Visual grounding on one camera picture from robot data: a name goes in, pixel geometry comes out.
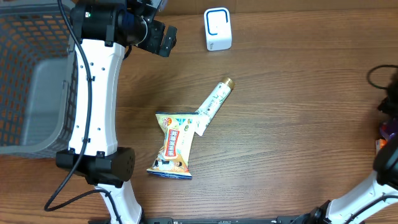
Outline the red purple liners pack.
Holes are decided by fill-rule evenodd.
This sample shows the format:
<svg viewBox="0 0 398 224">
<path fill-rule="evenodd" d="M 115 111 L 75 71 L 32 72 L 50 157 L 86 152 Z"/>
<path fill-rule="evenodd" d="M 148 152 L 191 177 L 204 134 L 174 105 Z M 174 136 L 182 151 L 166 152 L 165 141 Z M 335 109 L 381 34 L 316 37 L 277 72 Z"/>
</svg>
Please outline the red purple liners pack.
<svg viewBox="0 0 398 224">
<path fill-rule="evenodd" d="M 382 122 L 379 127 L 380 135 L 387 141 L 397 135 L 397 118 Z"/>
</svg>

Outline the orange snack packet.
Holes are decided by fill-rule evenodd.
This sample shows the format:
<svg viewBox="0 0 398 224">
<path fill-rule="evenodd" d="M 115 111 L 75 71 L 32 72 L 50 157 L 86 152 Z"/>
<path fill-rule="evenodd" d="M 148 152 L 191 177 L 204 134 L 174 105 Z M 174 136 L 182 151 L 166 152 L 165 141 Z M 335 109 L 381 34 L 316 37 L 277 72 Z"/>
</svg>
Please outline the orange snack packet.
<svg viewBox="0 0 398 224">
<path fill-rule="evenodd" d="M 376 154 L 386 145 L 387 141 L 385 139 L 378 139 L 375 141 Z"/>
</svg>

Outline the white conditioner tube gold cap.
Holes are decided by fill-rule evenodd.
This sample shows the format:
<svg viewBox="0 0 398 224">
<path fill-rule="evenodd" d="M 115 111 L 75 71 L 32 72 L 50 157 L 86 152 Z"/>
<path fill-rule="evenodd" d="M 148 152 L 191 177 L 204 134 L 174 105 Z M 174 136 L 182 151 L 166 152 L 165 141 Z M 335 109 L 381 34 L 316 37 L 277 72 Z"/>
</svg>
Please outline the white conditioner tube gold cap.
<svg viewBox="0 0 398 224">
<path fill-rule="evenodd" d="M 224 77 L 196 110 L 199 115 L 199 121 L 195 132 L 199 136 L 203 136 L 215 114 L 217 114 L 224 101 L 232 92 L 234 86 L 235 82 L 232 79 Z"/>
</svg>

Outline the cream snack bag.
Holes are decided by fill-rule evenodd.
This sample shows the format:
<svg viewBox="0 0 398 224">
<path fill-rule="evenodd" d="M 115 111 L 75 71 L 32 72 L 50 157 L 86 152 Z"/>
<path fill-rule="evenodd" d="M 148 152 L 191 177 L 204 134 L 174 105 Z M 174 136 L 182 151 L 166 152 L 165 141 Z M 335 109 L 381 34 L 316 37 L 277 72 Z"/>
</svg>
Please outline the cream snack bag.
<svg viewBox="0 0 398 224">
<path fill-rule="evenodd" d="M 155 116 L 164 132 L 164 143 L 147 173 L 173 179 L 191 179 L 188 162 L 199 114 L 157 112 Z"/>
</svg>

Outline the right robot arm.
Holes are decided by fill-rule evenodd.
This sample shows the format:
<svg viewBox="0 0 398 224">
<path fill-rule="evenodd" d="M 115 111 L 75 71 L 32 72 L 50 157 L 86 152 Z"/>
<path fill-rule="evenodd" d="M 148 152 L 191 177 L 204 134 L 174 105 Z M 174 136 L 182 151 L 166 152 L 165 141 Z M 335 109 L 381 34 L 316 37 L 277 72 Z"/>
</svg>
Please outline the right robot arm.
<svg viewBox="0 0 398 224">
<path fill-rule="evenodd" d="M 366 75 L 370 85 L 386 90 L 387 96 L 377 109 L 392 117 L 380 127 L 386 143 L 376 152 L 373 171 L 344 196 L 325 202 L 321 207 L 292 220 L 292 223 L 363 223 L 378 211 L 397 203 L 397 74 L 393 75 L 387 87 L 378 86 L 370 76 L 379 68 L 396 69 L 397 65 L 379 65 Z"/>
</svg>

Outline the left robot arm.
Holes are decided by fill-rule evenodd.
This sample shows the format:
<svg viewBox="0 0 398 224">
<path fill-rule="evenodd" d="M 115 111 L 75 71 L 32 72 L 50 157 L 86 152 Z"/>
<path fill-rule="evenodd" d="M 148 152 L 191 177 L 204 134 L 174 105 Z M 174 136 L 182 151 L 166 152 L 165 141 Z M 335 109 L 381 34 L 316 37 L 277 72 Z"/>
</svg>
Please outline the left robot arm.
<svg viewBox="0 0 398 224">
<path fill-rule="evenodd" d="M 131 184 L 135 153 L 118 145 L 116 93 L 122 62 L 133 47 L 168 57 L 177 29 L 155 19 L 165 1 L 79 1 L 63 18 L 75 43 L 75 124 L 56 164 L 94 186 L 110 223 L 145 223 Z"/>
</svg>

